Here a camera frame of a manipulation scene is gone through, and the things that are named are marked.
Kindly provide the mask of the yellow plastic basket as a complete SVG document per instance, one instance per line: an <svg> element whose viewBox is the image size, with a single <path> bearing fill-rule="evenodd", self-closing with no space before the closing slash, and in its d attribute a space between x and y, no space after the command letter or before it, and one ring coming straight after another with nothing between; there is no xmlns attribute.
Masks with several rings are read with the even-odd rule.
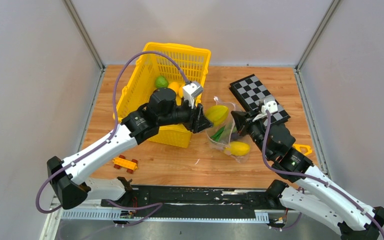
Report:
<svg viewBox="0 0 384 240"><path fill-rule="evenodd" d="M165 77L169 83L180 85L196 81L203 86L208 72L210 51L174 43L146 44L144 50L132 57L136 66L127 85L122 89L119 101L113 103L114 120L121 123L129 113L149 102L150 96L158 88L155 80ZM176 95L176 104L182 99ZM157 135L145 140L186 148L193 132L183 124L161 126Z"/></svg>

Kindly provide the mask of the clear zip top bag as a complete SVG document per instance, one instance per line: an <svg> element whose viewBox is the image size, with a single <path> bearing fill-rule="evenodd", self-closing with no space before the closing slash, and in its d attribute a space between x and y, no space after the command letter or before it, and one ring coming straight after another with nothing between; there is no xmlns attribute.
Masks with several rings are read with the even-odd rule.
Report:
<svg viewBox="0 0 384 240"><path fill-rule="evenodd" d="M246 162L251 151L251 140L240 136L232 117L233 111L242 108L233 102L222 101L214 96L214 105L206 109L205 117L212 127L205 130L210 148L220 151L238 163Z"/></svg>

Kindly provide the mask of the yellow green star fruit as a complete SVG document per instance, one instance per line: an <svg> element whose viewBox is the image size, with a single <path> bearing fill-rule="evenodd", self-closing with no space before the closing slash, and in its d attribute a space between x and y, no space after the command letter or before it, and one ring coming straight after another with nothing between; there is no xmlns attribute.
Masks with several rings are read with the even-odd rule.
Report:
<svg viewBox="0 0 384 240"><path fill-rule="evenodd" d="M204 113L205 117L213 123L214 127L222 124L228 117L229 108L225 105L214 105Z"/></svg>

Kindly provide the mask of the green bean pod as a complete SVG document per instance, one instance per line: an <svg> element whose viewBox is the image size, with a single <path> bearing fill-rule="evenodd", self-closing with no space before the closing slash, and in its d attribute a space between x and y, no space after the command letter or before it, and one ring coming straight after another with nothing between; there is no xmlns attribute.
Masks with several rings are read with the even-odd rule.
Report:
<svg viewBox="0 0 384 240"><path fill-rule="evenodd" d="M238 131L236 127L229 127L226 126L221 127L215 134L213 134L210 139L221 143L228 143L231 141L238 140L241 136L238 134Z"/></svg>

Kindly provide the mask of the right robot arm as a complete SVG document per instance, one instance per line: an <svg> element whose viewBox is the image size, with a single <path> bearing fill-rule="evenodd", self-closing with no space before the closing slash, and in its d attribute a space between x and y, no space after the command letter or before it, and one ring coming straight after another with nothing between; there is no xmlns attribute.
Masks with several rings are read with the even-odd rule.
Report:
<svg viewBox="0 0 384 240"><path fill-rule="evenodd" d="M293 147L296 139L270 114L232 111L241 136L249 135L261 150L263 163L282 180L274 180L265 195L272 209L285 208L327 226L342 240L384 239L384 208L373 207L347 193L307 156Z"/></svg>

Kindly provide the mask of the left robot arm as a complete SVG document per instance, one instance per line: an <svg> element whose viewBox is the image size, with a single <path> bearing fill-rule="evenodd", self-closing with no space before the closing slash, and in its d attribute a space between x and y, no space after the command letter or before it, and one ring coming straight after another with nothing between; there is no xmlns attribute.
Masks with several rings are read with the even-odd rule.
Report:
<svg viewBox="0 0 384 240"><path fill-rule="evenodd" d="M203 92L197 83L183 88L181 105L170 88L155 90L149 101L117 122L112 131L82 151L64 159L56 156L47 161L48 174L61 207L73 209L86 200L112 200L120 206L133 201L132 188L123 177L94 179L90 175L126 150L132 149L159 133L160 127L182 124L199 133L213 126L196 98Z"/></svg>

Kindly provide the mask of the yellow mango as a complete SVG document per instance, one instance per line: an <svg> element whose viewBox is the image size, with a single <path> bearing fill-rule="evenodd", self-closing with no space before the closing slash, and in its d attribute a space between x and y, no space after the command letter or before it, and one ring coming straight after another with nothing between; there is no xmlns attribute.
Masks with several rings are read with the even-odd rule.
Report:
<svg viewBox="0 0 384 240"><path fill-rule="evenodd" d="M184 86L185 86L185 85L182 84L182 85L180 85L179 88L178 88L177 96L178 96L179 98L183 98L183 97L184 97L184 93L183 93L183 87L184 87Z"/></svg>

